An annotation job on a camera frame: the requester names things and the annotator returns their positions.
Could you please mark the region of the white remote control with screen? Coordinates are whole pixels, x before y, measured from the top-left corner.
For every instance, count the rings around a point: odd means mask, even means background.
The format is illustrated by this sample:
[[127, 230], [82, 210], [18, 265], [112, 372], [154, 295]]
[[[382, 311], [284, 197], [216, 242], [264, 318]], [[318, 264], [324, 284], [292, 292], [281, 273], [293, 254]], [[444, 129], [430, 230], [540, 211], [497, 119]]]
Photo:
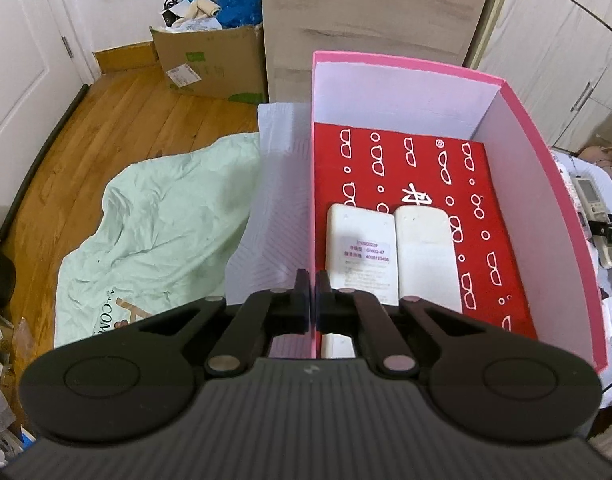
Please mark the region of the white remote control with screen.
[[603, 203], [598, 188], [591, 178], [574, 177], [573, 183], [584, 208], [588, 228], [591, 232], [591, 239], [594, 242], [594, 247], [598, 250], [600, 264], [603, 269], [612, 269], [612, 245], [604, 235], [604, 232], [592, 226], [594, 222], [609, 223], [606, 204]]

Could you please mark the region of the beige cloth in box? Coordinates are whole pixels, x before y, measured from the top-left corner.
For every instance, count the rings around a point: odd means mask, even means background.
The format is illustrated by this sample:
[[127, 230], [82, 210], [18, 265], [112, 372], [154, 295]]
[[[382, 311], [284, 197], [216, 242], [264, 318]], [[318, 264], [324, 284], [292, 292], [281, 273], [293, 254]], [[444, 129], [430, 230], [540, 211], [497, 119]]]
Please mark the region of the beige cloth in box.
[[214, 18], [220, 10], [220, 5], [213, 0], [193, 0], [186, 14], [178, 18], [178, 22], [183, 23], [196, 18]]

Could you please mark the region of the mint green cloth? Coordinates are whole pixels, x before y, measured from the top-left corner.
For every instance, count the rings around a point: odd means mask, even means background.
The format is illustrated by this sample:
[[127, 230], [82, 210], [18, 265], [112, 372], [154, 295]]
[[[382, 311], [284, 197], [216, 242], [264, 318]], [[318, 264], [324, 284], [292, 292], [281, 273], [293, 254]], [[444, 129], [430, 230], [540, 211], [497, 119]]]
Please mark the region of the mint green cloth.
[[259, 170], [258, 135], [237, 133], [108, 182], [97, 231], [60, 266], [56, 346], [223, 295]]

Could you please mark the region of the blue plastic bag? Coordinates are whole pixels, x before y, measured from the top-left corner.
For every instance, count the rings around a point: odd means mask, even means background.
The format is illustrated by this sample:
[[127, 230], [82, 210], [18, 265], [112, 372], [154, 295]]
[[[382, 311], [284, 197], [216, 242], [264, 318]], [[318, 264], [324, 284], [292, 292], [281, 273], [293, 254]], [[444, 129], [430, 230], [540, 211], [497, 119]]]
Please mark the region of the blue plastic bag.
[[217, 21], [224, 29], [256, 26], [263, 21], [262, 0], [216, 0]]

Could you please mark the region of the plain white power bank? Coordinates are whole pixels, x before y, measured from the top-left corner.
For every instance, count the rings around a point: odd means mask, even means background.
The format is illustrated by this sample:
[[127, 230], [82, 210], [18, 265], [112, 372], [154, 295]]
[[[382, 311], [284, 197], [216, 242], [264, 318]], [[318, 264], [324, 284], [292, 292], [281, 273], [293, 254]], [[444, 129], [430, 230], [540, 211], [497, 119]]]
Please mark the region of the plain white power bank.
[[462, 312], [457, 256], [448, 214], [430, 206], [395, 210], [399, 296]]

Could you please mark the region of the white patterned table cover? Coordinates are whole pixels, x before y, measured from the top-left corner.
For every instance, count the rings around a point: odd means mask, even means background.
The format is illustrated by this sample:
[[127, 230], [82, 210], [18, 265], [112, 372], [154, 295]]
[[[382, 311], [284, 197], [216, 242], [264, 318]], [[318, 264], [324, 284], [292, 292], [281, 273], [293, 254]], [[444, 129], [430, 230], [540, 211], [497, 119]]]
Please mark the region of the white patterned table cover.
[[226, 266], [230, 304], [259, 290], [292, 287], [312, 258], [310, 106], [263, 104], [257, 115], [260, 174], [248, 224]]

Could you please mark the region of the white door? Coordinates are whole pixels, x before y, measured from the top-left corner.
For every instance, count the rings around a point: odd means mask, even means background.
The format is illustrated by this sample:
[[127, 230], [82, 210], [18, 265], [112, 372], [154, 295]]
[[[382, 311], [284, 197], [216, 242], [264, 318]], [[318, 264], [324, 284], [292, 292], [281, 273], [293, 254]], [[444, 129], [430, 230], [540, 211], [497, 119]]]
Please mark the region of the white door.
[[88, 81], [60, 0], [0, 0], [0, 229]]

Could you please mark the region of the white power bank with label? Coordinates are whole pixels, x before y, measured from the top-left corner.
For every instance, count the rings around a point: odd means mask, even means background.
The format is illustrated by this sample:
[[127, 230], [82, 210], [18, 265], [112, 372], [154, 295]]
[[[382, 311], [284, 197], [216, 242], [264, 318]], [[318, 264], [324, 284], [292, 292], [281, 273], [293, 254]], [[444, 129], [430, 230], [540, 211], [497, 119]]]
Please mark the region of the white power bank with label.
[[[328, 210], [326, 271], [334, 289], [370, 292], [387, 310], [398, 301], [395, 219], [391, 214], [334, 204]], [[353, 359], [353, 341], [322, 334], [321, 356]]]

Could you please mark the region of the white wardrobe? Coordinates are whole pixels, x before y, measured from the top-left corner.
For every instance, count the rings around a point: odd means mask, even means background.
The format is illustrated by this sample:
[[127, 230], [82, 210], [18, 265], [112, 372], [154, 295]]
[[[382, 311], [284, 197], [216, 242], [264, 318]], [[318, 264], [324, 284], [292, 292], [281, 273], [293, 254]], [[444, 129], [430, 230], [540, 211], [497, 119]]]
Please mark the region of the white wardrobe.
[[496, 0], [473, 64], [510, 84], [548, 145], [612, 146], [612, 0]]

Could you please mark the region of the red glasses-print sheet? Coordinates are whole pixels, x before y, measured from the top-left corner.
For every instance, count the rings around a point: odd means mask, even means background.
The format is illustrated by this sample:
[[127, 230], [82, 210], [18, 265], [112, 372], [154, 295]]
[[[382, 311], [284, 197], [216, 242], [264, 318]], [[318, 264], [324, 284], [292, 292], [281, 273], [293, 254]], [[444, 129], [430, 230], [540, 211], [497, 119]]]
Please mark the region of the red glasses-print sheet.
[[534, 338], [530, 308], [480, 142], [318, 124], [314, 129], [315, 259], [326, 265], [334, 204], [394, 217], [401, 206], [448, 214], [462, 312]]

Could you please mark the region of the pink cardboard box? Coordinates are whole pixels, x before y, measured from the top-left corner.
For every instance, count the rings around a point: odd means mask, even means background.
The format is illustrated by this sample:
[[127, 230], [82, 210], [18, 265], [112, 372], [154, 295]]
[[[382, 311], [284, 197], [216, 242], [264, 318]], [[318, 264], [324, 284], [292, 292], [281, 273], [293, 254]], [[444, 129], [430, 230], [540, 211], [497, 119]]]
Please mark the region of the pink cardboard box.
[[534, 338], [596, 370], [608, 364], [596, 271], [556, 162], [502, 79], [459, 66], [384, 54], [318, 51], [312, 57], [312, 258], [314, 129], [341, 125], [446, 136], [483, 144], [530, 308]]

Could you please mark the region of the wooden board panel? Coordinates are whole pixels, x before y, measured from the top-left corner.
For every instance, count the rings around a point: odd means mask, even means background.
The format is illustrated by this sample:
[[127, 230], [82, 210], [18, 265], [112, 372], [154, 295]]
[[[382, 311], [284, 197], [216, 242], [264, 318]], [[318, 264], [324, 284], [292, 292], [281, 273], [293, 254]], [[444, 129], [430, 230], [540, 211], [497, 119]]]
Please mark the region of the wooden board panel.
[[269, 99], [307, 102], [316, 51], [461, 65], [486, 0], [262, 0]]

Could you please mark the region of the brown cardboard box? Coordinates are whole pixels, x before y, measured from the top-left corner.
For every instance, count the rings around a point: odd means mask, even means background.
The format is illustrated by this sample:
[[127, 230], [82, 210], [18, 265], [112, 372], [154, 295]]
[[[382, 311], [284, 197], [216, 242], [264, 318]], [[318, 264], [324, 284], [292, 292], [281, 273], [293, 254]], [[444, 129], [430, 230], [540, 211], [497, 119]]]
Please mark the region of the brown cardboard box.
[[255, 105], [268, 100], [262, 26], [151, 35], [170, 90]]

